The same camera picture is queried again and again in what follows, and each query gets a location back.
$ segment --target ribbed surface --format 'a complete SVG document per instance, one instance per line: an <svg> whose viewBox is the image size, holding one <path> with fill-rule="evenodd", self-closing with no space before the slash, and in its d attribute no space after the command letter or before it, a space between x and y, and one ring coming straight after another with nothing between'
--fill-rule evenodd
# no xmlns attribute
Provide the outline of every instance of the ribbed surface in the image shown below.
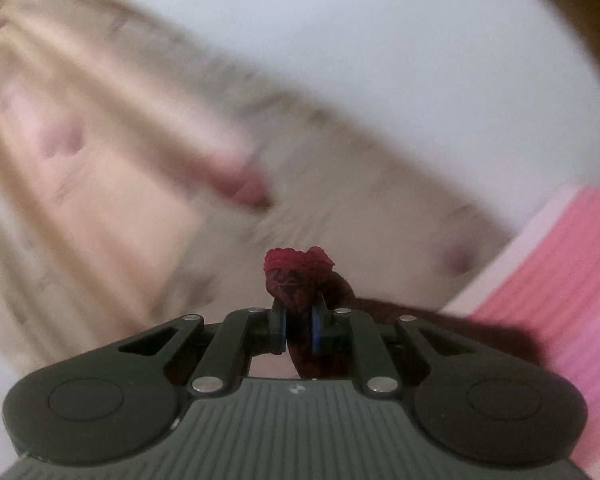
<svg viewBox="0 0 600 480"><path fill-rule="evenodd" d="M246 379L199 400L167 439L133 459L94 468L25 458L4 480L584 480L568 462L531 471L464 463L425 440L394 402L349 381Z"/></svg>
<svg viewBox="0 0 600 480"><path fill-rule="evenodd" d="M589 421L573 453L600 456L600 190L583 189L551 232L472 319L522 327L548 367L575 384Z"/></svg>

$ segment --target pink striped fabric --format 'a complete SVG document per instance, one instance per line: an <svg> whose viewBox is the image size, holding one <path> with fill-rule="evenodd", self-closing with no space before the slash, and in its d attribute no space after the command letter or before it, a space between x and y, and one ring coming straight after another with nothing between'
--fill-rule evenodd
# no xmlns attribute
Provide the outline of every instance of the pink striped fabric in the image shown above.
<svg viewBox="0 0 600 480"><path fill-rule="evenodd" d="M470 318L518 326L541 343L545 364L576 384L589 406L572 458L583 468L600 460L600 190L579 191Z"/></svg>

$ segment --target white wall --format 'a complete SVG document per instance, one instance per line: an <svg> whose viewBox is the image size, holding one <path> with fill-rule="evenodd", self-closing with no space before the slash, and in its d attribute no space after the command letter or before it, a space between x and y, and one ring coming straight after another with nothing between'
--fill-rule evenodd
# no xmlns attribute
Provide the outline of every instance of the white wall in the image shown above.
<svg viewBox="0 0 600 480"><path fill-rule="evenodd" d="M600 74L544 0L133 0L374 127L519 227L600 184Z"/></svg>

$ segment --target silver screw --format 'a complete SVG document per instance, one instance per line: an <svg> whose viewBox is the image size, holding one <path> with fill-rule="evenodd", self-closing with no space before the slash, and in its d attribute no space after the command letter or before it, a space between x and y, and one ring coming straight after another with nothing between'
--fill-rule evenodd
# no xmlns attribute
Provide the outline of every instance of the silver screw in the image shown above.
<svg viewBox="0 0 600 480"><path fill-rule="evenodd" d="M398 381L391 377L371 377L366 387L377 394L388 394L398 387Z"/></svg>
<svg viewBox="0 0 600 480"><path fill-rule="evenodd" d="M191 387L201 394L212 394L224 386L222 379L211 376L198 377L191 383Z"/></svg>

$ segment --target gray ribbed panel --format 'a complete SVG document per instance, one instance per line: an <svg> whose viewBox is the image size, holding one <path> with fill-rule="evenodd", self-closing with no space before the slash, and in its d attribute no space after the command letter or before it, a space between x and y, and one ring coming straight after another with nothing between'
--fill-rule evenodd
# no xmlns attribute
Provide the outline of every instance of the gray ribbed panel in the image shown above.
<svg viewBox="0 0 600 480"><path fill-rule="evenodd" d="M294 393L296 386L305 389ZM349 381L249 378L222 399L194 402L153 448L98 467L21 459L2 480L586 480L567 461L501 471L439 450L395 402Z"/></svg>

